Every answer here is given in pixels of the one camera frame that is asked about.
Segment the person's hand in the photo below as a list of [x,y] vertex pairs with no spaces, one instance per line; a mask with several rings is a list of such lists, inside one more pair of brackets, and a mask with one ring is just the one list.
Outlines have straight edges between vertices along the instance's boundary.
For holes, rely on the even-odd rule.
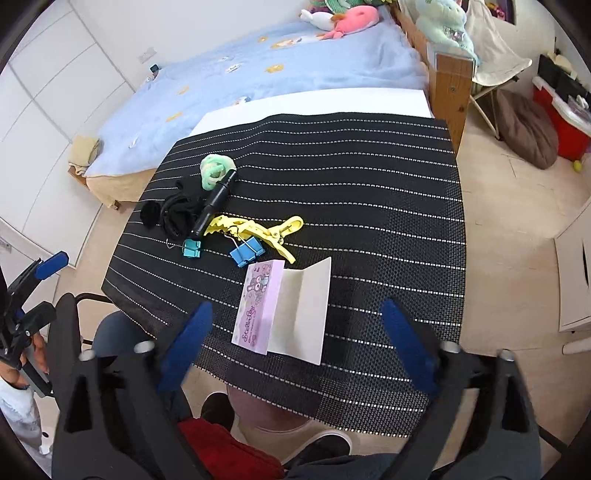
[[[34,348],[33,357],[37,363],[39,370],[43,373],[49,373],[49,367],[47,366],[45,340],[40,333],[36,333],[31,338],[31,343]],[[21,363],[24,365],[27,363],[27,357],[21,355]],[[6,383],[15,388],[26,388],[28,386],[27,380],[21,375],[19,370],[10,367],[4,362],[0,361],[0,377],[2,377]]]

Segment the metal bolt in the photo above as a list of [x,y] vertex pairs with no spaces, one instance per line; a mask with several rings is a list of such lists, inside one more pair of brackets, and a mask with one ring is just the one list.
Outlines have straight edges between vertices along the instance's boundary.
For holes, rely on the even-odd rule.
[[87,362],[88,360],[93,360],[96,358],[96,352],[91,348],[89,350],[84,350],[78,358],[81,362]]
[[146,340],[145,342],[140,342],[134,346],[135,353],[148,353],[154,350],[154,342],[151,340]]
[[506,362],[514,362],[515,361],[515,354],[511,350],[505,350],[505,349],[499,350],[496,354],[498,356],[500,356]]
[[441,342],[441,349],[449,352],[449,353],[460,353],[462,351],[462,347],[460,347],[456,342],[448,342],[447,340]]

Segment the red cloth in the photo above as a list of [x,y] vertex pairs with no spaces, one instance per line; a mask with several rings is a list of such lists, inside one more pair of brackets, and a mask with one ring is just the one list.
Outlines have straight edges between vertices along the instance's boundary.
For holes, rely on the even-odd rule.
[[215,480],[278,480],[284,477],[279,460],[235,440],[221,425],[189,419],[180,422],[178,428]]

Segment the white sleeve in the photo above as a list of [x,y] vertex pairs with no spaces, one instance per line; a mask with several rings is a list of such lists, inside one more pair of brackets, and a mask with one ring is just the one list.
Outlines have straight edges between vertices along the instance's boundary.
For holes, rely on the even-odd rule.
[[41,453],[41,419],[30,388],[19,390],[0,377],[0,410],[21,441],[43,471],[51,476],[51,452]]

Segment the black shoe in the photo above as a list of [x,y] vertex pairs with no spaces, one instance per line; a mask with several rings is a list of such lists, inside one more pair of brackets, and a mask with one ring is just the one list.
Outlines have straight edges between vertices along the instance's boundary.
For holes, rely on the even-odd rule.
[[328,460],[351,453],[351,441],[343,432],[327,430],[312,437],[299,453],[284,463],[285,470],[291,470],[305,463]]
[[227,431],[234,425],[234,409],[225,393],[214,392],[205,399],[201,407],[201,418],[209,423],[221,425]]

